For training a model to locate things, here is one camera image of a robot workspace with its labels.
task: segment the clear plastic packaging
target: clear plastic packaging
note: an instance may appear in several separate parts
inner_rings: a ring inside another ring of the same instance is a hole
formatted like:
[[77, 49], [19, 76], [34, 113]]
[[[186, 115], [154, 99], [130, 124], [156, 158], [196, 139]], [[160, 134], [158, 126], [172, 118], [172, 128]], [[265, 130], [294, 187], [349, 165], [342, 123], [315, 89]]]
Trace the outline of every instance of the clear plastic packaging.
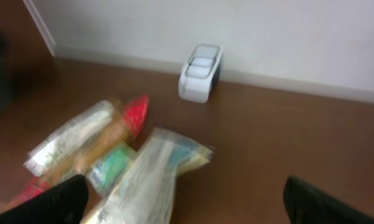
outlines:
[[96, 138], [91, 139], [61, 163], [48, 170], [42, 177], [52, 185], [56, 185], [73, 175], [85, 175], [98, 159], [120, 142], [127, 142], [130, 139], [128, 127], [121, 118], [115, 117]]
[[110, 196], [81, 223], [169, 223], [177, 173], [196, 169], [211, 156], [194, 140], [156, 128]]
[[28, 153], [24, 166], [35, 176], [56, 166], [112, 121], [115, 106], [102, 100], [54, 131]]

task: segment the white device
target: white device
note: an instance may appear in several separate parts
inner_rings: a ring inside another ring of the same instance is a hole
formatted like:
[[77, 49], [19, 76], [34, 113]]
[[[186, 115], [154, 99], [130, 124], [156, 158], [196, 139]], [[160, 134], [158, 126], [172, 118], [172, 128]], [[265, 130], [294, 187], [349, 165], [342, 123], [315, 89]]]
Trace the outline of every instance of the white device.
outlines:
[[205, 103], [220, 78], [223, 49], [217, 45], [199, 44], [183, 65], [179, 80], [182, 99]]

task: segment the snack package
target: snack package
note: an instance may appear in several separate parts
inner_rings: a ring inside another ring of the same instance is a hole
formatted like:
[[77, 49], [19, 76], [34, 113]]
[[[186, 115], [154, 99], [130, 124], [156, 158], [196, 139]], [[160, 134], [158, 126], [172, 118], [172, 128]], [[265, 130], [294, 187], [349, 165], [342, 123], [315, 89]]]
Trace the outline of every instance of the snack package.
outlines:
[[103, 100], [54, 131], [31, 152], [24, 163], [35, 176], [58, 164], [112, 120], [120, 102]]
[[207, 147], [156, 128], [109, 197], [81, 223], [169, 223], [177, 173], [196, 169], [211, 156]]
[[87, 177], [99, 195], [104, 197], [110, 193], [133, 162], [135, 154], [133, 149], [122, 142], [93, 164]]
[[96, 160], [120, 142], [128, 142], [142, 130], [149, 98], [142, 96], [124, 107], [124, 113], [113, 116], [112, 122], [96, 138], [48, 170], [44, 179], [56, 185], [75, 174], [87, 174]]
[[[24, 164], [40, 178], [35, 178], [20, 196], [8, 203], [0, 203], [0, 213], [75, 174], [89, 173], [91, 165], [115, 145], [139, 134], [145, 123], [148, 104], [149, 98], [144, 95], [127, 104], [121, 113], [118, 100], [104, 100], [64, 124], [32, 150], [30, 159]], [[102, 187], [102, 194], [110, 190], [111, 178], [105, 176], [102, 186], [97, 185]]]

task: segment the wooden floor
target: wooden floor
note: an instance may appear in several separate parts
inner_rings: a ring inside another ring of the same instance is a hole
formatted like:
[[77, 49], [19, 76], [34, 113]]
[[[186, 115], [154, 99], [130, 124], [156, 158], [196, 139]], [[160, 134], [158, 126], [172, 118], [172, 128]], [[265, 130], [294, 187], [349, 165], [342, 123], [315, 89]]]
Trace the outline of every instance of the wooden floor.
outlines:
[[220, 82], [206, 104], [181, 100], [177, 76], [59, 60], [53, 77], [0, 112], [0, 202], [32, 175], [27, 152], [100, 99], [151, 97], [138, 147], [157, 123], [216, 147], [178, 179], [172, 223], [288, 223], [296, 175], [374, 217], [374, 105]]

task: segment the baseboard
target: baseboard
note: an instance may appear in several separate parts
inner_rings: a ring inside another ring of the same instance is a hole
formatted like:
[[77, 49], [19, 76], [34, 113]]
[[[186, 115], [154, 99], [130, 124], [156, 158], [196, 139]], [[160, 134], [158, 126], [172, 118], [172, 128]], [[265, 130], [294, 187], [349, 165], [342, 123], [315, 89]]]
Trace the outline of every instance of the baseboard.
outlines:
[[[165, 72], [176, 75], [180, 73], [182, 66], [181, 64], [174, 62], [164, 62], [146, 58], [128, 57], [125, 55], [90, 52], [86, 50], [72, 49], [69, 47], [56, 46], [55, 54], [58, 58], [132, 67], [143, 70], [154, 70], [157, 72]], [[343, 100], [374, 103], [374, 92], [345, 88], [341, 86], [324, 85], [320, 83], [302, 82], [297, 80], [287, 80], [283, 78], [255, 75], [229, 70], [222, 70], [220, 79], [225, 82], [326, 96]]]
[[38, 30], [40, 31], [40, 34], [42, 35], [45, 44], [49, 48], [49, 51], [51, 55], [55, 56], [55, 41], [51, 36], [51, 33], [47, 26], [45, 25], [43, 18], [40, 16], [40, 13], [35, 7], [35, 4], [32, 0], [24, 0], [24, 4], [29, 11], [30, 15], [33, 18], [33, 21], [35, 22]]

